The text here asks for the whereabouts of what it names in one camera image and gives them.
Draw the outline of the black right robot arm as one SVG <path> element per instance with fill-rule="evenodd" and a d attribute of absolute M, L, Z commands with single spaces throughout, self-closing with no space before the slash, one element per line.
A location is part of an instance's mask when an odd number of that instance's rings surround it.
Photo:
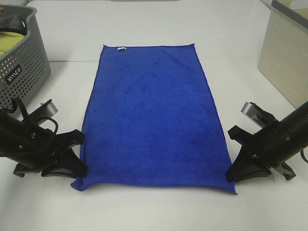
<path fill-rule="evenodd" d="M 308 104 L 304 103 L 281 121 L 252 102 L 246 102 L 241 112 L 261 129 L 250 134 L 234 126 L 228 131 L 241 148 L 225 173 L 227 181 L 268 177 L 272 168 L 287 181 L 294 178 L 296 174 L 286 161 L 296 154 L 307 161 L 304 149 L 308 146 Z"/>

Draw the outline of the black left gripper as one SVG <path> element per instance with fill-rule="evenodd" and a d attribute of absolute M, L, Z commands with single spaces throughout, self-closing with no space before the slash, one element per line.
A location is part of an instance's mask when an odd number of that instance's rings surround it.
<path fill-rule="evenodd" d="M 40 173 L 42 177 L 86 177 L 88 167 L 72 150 L 75 145 L 83 145 L 85 134 L 75 129 L 71 132 L 56 134 L 49 129 L 39 129 L 29 150 L 15 156 L 18 162 L 13 174 Z"/>

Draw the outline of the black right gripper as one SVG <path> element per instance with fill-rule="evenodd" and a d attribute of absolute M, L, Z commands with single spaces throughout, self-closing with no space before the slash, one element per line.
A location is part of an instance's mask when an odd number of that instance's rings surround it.
<path fill-rule="evenodd" d="M 274 121 L 255 134 L 235 125 L 228 130 L 228 135 L 242 146 L 225 173 L 228 182 L 268 177 L 271 168 L 287 181 L 296 176 L 286 164 L 296 154 L 296 128 L 293 122 Z"/>

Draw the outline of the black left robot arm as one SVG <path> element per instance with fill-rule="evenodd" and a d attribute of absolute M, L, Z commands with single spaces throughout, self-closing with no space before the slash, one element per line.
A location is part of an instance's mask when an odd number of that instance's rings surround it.
<path fill-rule="evenodd" d="M 17 165 L 14 175 L 39 173 L 42 177 L 85 177 L 88 167 L 74 153 L 83 145 L 85 134 L 75 129 L 59 134 L 52 118 L 57 108 L 52 100 L 28 113 L 20 98 L 12 99 L 12 109 L 0 110 L 0 155 Z"/>

